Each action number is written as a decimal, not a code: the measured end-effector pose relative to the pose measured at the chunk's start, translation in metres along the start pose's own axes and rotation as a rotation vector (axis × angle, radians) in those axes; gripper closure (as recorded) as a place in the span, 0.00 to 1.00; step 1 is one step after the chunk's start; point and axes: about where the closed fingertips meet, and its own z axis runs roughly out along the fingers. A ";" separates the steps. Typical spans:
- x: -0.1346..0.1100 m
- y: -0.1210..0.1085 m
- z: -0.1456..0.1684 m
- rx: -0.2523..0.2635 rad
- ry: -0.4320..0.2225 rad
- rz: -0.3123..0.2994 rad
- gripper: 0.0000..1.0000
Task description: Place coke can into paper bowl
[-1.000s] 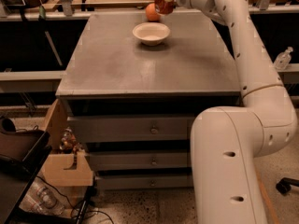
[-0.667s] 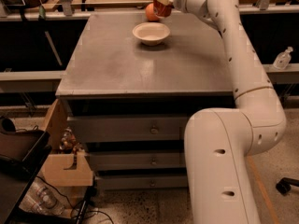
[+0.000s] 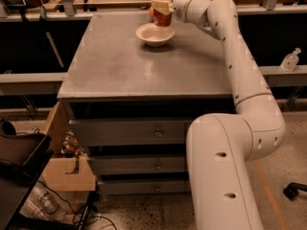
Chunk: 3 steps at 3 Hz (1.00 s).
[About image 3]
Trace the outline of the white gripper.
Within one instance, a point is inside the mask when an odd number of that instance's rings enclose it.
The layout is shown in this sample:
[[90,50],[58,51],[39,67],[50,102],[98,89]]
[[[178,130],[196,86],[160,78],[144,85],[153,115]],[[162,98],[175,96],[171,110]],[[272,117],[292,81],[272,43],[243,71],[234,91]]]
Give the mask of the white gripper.
[[152,7],[165,15],[174,12],[176,19],[184,23],[207,22],[207,0],[152,0]]

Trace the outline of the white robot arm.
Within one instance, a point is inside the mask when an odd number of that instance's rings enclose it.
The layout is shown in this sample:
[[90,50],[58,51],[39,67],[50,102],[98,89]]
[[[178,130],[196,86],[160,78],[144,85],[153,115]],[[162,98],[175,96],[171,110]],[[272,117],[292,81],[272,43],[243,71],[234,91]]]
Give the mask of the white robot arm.
[[232,0],[152,0],[163,15],[221,41],[236,112],[202,115],[190,126],[186,157],[197,230],[264,230],[246,163],[280,146],[285,121],[241,35]]

